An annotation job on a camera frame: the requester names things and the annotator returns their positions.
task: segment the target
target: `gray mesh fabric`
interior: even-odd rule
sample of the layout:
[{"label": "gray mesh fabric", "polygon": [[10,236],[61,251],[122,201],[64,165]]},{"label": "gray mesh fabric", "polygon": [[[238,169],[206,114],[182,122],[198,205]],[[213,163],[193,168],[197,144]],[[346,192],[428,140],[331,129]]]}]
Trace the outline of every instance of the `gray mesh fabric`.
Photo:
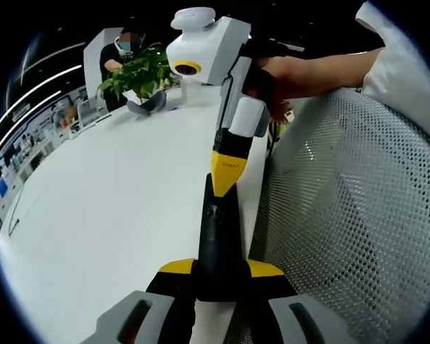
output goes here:
[{"label": "gray mesh fabric", "polygon": [[[430,304],[430,140],[352,90],[310,100],[265,172],[250,257],[360,343],[400,342]],[[237,322],[226,342],[249,343]]]}]

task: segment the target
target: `wall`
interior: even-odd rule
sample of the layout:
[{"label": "wall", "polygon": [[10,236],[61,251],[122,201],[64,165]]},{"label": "wall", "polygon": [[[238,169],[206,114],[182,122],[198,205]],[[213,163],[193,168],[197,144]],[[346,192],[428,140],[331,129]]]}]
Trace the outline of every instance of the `wall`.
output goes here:
[{"label": "wall", "polygon": [[99,65],[100,52],[105,45],[113,43],[115,38],[120,35],[121,29],[121,27],[103,29],[83,51],[86,90],[89,98],[95,97],[97,88],[102,82]]}]

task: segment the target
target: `white tabletop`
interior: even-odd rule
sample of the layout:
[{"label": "white tabletop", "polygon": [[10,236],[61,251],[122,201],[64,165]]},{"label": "white tabletop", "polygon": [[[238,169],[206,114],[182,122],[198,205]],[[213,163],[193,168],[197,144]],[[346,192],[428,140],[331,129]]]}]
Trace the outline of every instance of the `white tabletop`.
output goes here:
[{"label": "white tabletop", "polygon": [[[0,262],[45,342],[80,342],[94,332],[99,315],[133,290],[145,290],[162,265],[197,258],[218,91],[203,87],[211,99],[205,106],[150,118],[118,109],[63,143],[29,177],[12,236],[11,211],[5,218]],[[254,139],[238,182],[246,252],[266,144],[266,137]],[[232,310],[198,302],[191,342],[222,343]]]}]

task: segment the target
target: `human arm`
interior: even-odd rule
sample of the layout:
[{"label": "human arm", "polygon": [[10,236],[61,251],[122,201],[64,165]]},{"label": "human arm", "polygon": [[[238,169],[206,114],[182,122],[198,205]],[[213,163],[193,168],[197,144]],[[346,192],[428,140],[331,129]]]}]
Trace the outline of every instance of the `human arm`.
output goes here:
[{"label": "human arm", "polygon": [[262,67],[274,77],[281,100],[312,97],[341,87],[361,87],[381,49],[309,60],[273,57],[263,60]]},{"label": "human arm", "polygon": [[109,59],[104,64],[104,67],[108,72],[113,72],[114,70],[123,68],[123,65],[121,63],[119,63],[118,61],[115,61],[114,59]]}]

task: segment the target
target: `cable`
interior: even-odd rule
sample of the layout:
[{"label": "cable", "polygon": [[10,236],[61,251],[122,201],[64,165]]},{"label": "cable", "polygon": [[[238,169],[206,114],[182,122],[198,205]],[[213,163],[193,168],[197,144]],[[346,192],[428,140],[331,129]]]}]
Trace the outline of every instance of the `cable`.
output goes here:
[{"label": "cable", "polygon": [[24,185],[21,187],[21,190],[19,190],[19,195],[17,195],[16,204],[14,204],[13,212],[11,213],[11,218],[10,218],[9,223],[8,223],[8,237],[10,237],[13,234],[13,231],[15,230],[16,226],[19,223],[19,219],[17,219],[13,225],[13,228],[10,228],[11,224],[13,223],[14,212],[16,211],[17,205],[19,204],[19,201],[21,200],[22,191],[24,190],[25,186],[26,186],[26,184],[24,183]]},{"label": "cable", "polygon": [[269,154],[267,155],[268,158],[271,158],[272,150],[274,149],[274,144],[277,141],[277,134],[279,131],[279,125],[277,123],[271,123],[272,127],[272,137],[271,137],[271,146],[269,147]]}]

